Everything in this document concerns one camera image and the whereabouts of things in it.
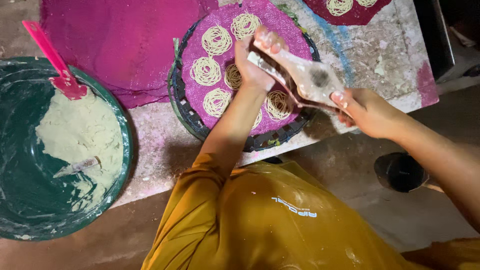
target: round basket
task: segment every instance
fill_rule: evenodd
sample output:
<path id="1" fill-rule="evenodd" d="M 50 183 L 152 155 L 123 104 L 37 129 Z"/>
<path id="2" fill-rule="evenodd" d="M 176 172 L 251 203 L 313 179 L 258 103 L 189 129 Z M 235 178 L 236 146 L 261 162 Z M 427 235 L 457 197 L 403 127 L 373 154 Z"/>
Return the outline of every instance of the round basket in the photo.
<path id="1" fill-rule="evenodd" d="M 200 22 L 201 20 L 194 23 L 187 31 L 187 33 L 183 36 L 182 42 L 179 45 L 178 56 L 172 66 L 172 72 L 170 75 L 171 77 L 168 80 L 171 80 L 172 83 L 171 90 L 169 88 L 170 102 L 178 119 L 192 135 L 202 141 L 205 141 L 208 134 L 210 133 L 210 129 L 206 125 L 204 125 L 198 113 L 190 106 L 190 103 L 185 96 L 185 83 L 183 82 L 181 76 L 181 70 L 183 66 L 181 62 L 182 53 L 188 45 L 189 38 L 192 36 L 192 33 Z M 320 56 L 313 40 L 307 33 L 303 33 L 303 37 L 305 38 L 307 44 L 310 46 L 312 59 L 314 61 L 320 61 Z M 260 151 L 288 142 L 294 135 L 296 135 L 302 130 L 304 125 L 310 119 L 312 119 L 314 114 L 314 109 L 303 108 L 298 114 L 298 116 L 295 118 L 295 121 L 286 124 L 277 130 L 272 130 L 259 135 L 249 136 L 247 138 L 247 142 L 245 143 L 243 151 Z"/>

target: pink spatula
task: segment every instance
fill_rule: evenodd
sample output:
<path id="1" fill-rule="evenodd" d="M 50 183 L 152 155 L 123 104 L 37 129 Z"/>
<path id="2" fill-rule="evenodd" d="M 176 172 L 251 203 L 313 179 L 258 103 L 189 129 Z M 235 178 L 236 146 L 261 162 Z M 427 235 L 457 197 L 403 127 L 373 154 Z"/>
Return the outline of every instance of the pink spatula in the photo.
<path id="1" fill-rule="evenodd" d="M 22 21 L 22 23 L 60 75 L 60 77 L 49 78 L 52 84 L 70 100 L 81 99 L 82 96 L 85 96 L 87 87 L 78 84 L 67 65 L 47 39 L 40 25 L 33 21 Z"/>

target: dough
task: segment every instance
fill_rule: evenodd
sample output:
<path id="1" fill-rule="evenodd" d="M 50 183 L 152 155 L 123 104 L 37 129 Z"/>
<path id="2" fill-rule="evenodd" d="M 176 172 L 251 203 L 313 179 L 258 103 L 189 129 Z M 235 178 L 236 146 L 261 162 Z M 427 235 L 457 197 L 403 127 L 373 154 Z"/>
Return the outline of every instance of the dough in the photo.
<path id="1" fill-rule="evenodd" d="M 80 190 L 78 197 L 72 198 L 72 211 L 89 210 L 103 199 L 117 179 L 123 159 L 123 144 L 120 126 L 110 106 L 95 96 L 90 89 L 79 100 L 69 100 L 60 91 L 50 101 L 50 107 L 35 128 L 38 137 L 45 145 L 43 152 L 70 164 L 87 158 L 98 157 L 100 166 L 86 169 L 96 188 L 86 195 L 92 184 L 77 174 L 74 185 Z"/>

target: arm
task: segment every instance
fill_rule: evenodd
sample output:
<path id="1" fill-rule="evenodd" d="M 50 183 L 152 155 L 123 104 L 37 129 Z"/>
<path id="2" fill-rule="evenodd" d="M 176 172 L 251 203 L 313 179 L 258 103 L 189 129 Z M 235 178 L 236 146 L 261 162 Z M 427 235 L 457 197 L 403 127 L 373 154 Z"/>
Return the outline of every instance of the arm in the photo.
<path id="1" fill-rule="evenodd" d="M 266 49 L 271 47 L 276 52 L 280 48 L 288 49 L 285 41 L 276 33 L 267 33 L 265 26 L 258 27 L 255 38 Z M 248 62 L 251 40 L 252 37 L 247 37 L 235 43 L 235 64 L 242 76 L 242 86 L 200 150 L 200 154 L 208 153 L 215 157 L 220 175 L 224 178 L 230 176 L 237 163 L 266 94 L 275 83 L 267 73 Z"/>
<path id="2" fill-rule="evenodd" d="M 281 46 L 288 49 L 274 33 L 262 32 L 262 37 L 267 37 L 272 50 L 275 46 L 277 51 Z M 247 61 L 251 39 L 235 43 L 242 86 L 192 167 L 175 184 L 142 270 L 185 269 L 200 241 L 216 229 L 218 194 L 240 156 L 267 91 L 274 85 L 273 78 Z"/>
<path id="3" fill-rule="evenodd" d="M 349 114 L 341 122 L 356 124 L 364 133 L 402 146 L 438 183 L 460 212 L 480 232 L 480 160 L 394 108 L 369 89 L 346 89 L 331 99 Z"/>

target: noodle press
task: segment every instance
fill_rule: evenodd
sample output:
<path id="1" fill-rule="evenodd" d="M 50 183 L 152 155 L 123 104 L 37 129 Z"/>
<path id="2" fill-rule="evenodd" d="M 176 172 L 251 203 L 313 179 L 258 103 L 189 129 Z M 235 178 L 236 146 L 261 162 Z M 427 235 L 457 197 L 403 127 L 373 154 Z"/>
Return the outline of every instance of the noodle press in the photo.
<path id="1" fill-rule="evenodd" d="M 330 65 L 300 58 L 284 49 L 272 54 L 259 41 L 249 49 L 247 60 L 277 80 L 298 107 L 338 108 L 330 94 L 344 88 Z"/>

